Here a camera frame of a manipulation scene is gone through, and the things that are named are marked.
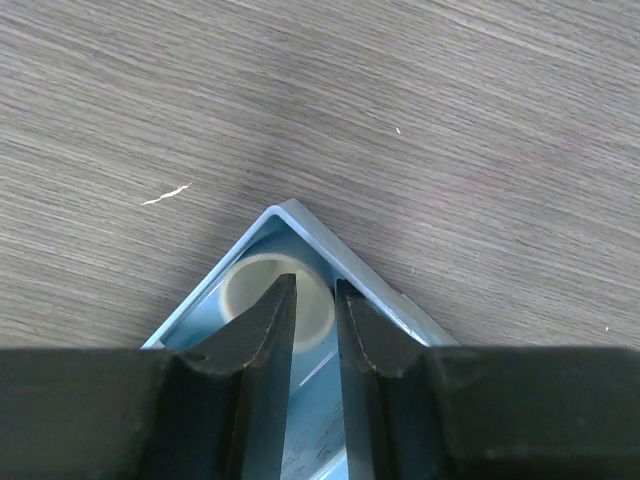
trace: light blue plastic piece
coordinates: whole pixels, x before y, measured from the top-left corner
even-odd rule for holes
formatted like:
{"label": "light blue plastic piece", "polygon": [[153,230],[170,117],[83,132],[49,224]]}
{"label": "light blue plastic piece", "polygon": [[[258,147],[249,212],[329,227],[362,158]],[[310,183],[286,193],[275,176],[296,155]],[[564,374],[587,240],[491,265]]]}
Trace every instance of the light blue plastic piece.
{"label": "light blue plastic piece", "polygon": [[[218,287],[227,269],[261,244],[278,238],[286,243],[284,239],[292,235],[311,247],[309,251],[315,252],[311,255],[317,255],[314,261],[323,262],[332,287],[338,279],[348,280],[389,320],[426,346],[457,345],[420,307],[393,290],[298,200],[291,199],[260,215],[143,348],[182,350],[220,329],[224,322]],[[348,479],[335,324],[320,345],[293,357],[282,479]]]}

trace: white scratch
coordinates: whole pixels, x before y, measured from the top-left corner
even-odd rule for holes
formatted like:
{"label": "white scratch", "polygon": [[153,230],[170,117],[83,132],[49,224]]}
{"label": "white scratch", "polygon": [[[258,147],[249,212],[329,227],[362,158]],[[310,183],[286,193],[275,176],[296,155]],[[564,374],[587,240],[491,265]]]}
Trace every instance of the white scratch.
{"label": "white scratch", "polygon": [[298,385],[298,388],[300,388],[302,385],[304,385],[305,383],[307,383],[309,380],[311,380],[311,377],[313,377],[316,373],[318,373],[318,370],[320,370],[322,367],[324,367],[324,365],[331,360],[331,358],[333,358],[333,356],[336,354],[336,352],[331,352],[329,355],[327,355],[325,357],[325,359],[323,361],[321,361],[318,366],[316,368],[314,368],[313,370],[311,370],[311,373],[309,375],[307,375],[306,377],[304,377],[304,380],[300,382],[300,385]]}
{"label": "white scratch", "polygon": [[584,210],[584,198],[582,195],[582,180],[580,180],[580,249],[584,253],[584,223],[582,219],[582,212]]}
{"label": "white scratch", "polygon": [[165,193],[163,195],[160,195],[158,198],[156,198],[155,200],[147,200],[144,203],[141,203],[140,205],[151,205],[152,203],[157,203],[160,200],[164,200],[165,198],[170,198],[170,197],[175,197],[177,194],[179,194],[182,190],[185,190],[187,188],[189,188],[189,186],[191,185],[191,183],[188,183],[186,185],[182,185],[181,187],[176,188],[174,191],[169,192],[169,193]]}

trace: gray wooden surface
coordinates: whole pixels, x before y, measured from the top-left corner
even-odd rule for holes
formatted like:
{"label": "gray wooden surface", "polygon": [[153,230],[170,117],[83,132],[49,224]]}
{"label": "gray wooden surface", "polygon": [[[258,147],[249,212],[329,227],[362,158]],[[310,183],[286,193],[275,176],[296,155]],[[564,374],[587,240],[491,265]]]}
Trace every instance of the gray wooden surface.
{"label": "gray wooden surface", "polygon": [[0,346],[139,345],[289,197],[462,342],[640,346],[640,2],[0,15]]}

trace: wood grain surface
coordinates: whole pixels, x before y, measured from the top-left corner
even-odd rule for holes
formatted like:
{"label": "wood grain surface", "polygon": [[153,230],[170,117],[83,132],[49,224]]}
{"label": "wood grain surface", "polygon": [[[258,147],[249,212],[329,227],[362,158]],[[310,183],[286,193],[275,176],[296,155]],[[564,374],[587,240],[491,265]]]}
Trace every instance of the wood grain surface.
{"label": "wood grain surface", "polygon": [[463,343],[640,346],[640,2],[0,16],[0,346],[139,345],[290,197]]}

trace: blue plastic bracket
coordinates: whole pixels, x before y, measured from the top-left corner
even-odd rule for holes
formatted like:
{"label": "blue plastic bracket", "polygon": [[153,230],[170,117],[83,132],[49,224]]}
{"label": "blue plastic bracket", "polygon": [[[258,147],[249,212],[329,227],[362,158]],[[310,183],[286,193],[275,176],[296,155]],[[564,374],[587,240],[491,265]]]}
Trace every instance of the blue plastic bracket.
{"label": "blue plastic bracket", "polygon": [[[425,346],[457,342],[406,295],[391,288],[298,200],[260,215],[211,272],[144,343],[188,348],[224,325],[216,291],[225,272],[257,242],[295,233],[326,262],[334,282],[348,280],[381,313]],[[348,478],[335,326],[320,345],[294,356],[283,456],[286,480]]]}

